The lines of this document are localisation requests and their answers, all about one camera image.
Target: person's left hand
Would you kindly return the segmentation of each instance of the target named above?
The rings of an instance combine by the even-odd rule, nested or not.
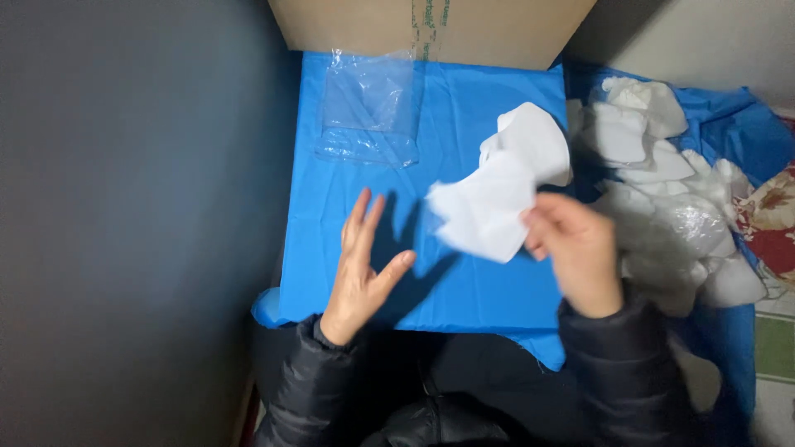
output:
[[[343,225],[343,252],[320,330],[333,344],[345,345],[386,302],[392,289],[414,264],[417,254],[406,250],[392,258],[380,274],[370,266],[375,228],[384,211],[384,196],[378,194],[365,216],[372,193],[362,190]]]

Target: jacket sleeve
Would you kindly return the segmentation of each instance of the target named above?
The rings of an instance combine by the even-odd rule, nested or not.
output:
[[[320,316],[297,326],[298,344],[281,366],[281,384],[257,430],[257,447],[333,443],[334,422],[355,369],[356,346],[336,346],[320,331]]]
[[[615,315],[589,319],[564,301],[559,318],[597,445],[702,445],[700,422],[656,307],[629,298]]]

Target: hand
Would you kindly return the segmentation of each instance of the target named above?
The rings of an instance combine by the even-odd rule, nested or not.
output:
[[[621,309],[615,230],[607,217],[562,194],[541,192],[522,221],[529,229],[527,251],[539,261],[552,255],[560,291],[578,313],[601,318]]]
[[[320,330],[333,344],[344,345],[375,315],[392,289],[417,259],[411,250],[392,258],[380,274],[370,266],[375,228],[384,211],[384,196],[378,194],[367,213],[372,196],[365,188],[343,225],[343,252],[326,312],[320,318]]]

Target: black puffer jacket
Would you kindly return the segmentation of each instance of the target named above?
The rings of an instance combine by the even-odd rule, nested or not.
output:
[[[656,308],[629,300],[613,316],[588,319],[564,301],[559,318],[594,444],[702,445],[700,423]],[[299,348],[283,363],[279,391],[256,434],[259,447],[345,445],[341,439],[347,428],[339,421],[361,350],[356,344],[331,344],[318,321],[314,316],[298,325]],[[436,397],[397,411],[361,445],[514,444],[488,417]]]

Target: cardboard box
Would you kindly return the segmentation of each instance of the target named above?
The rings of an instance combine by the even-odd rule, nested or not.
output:
[[[596,0],[269,0],[290,49],[545,70]]]

